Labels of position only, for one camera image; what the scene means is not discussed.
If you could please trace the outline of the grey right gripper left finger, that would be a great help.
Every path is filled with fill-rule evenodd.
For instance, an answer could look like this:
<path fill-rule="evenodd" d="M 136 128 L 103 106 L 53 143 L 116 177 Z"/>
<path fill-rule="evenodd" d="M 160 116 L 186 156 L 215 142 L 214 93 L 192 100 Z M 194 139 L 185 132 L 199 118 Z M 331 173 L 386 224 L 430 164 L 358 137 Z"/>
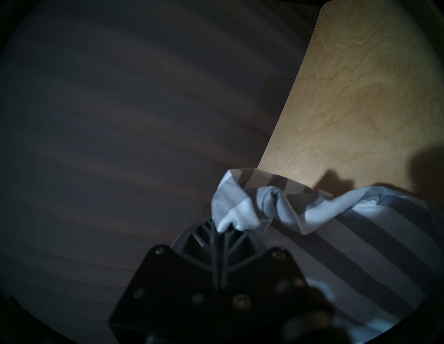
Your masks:
<path fill-rule="evenodd" d="M 220 289 L 218 239 L 214 221 L 209 216 L 184 230 L 172 243 L 172 250 L 179 256 L 210 274 L 214 289 Z"/>

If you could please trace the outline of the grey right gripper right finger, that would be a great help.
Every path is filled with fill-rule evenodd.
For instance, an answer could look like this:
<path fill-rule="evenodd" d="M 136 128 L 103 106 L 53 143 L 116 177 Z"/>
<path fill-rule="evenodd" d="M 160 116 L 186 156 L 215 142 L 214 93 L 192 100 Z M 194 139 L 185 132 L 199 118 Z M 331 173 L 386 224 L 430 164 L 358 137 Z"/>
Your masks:
<path fill-rule="evenodd" d="M 234 227 L 221 234 L 221 288 L 234 283 L 230 275 L 249 263 L 259 259 L 267 251 L 262 237 L 262 229 L 240 231 Z"/>

